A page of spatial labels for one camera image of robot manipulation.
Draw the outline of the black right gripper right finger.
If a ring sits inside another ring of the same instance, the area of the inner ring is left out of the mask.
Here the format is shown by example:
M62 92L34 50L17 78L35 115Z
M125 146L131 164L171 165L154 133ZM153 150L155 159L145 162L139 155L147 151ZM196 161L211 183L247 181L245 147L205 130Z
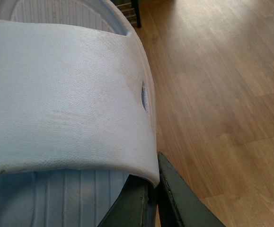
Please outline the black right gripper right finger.
M158 153L159 219L162 227L225 226L195 195L167 157Z

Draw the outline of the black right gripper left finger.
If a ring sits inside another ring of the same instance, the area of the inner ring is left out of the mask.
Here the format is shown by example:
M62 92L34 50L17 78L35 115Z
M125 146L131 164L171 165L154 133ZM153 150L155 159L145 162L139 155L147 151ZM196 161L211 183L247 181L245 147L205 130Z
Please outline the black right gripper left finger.
M149 227L151 207L148 181L130 175L100 227Z

